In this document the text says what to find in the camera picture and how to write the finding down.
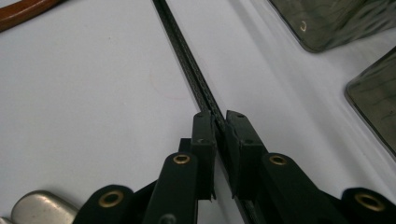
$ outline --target screw hole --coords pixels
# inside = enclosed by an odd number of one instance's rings
[[[355,195],[355,200],[360,203],[363,207],[368,208],[375,212],[382,212],[385,210],[385,205],[379,201],[376,197],[366,194],[358,193]]]
[[[272,156],[270,157],[270,162],[275,164],[275,165],[286,165],[288,162],[285,160],[285,158],[281,156]]]
[[[190,157],[187,155],[177,155],[174,157],[174,162],[177,164],[186,164],[190,161]]]
[[[303,32],[306,31],[306,22],[305,22],[305,21],[301,21],[300,29],[301,29]]]
[[[123,193],[119,190],[112,190],[100,197],[99,205],[104,208],[114,207],[123,199]]]

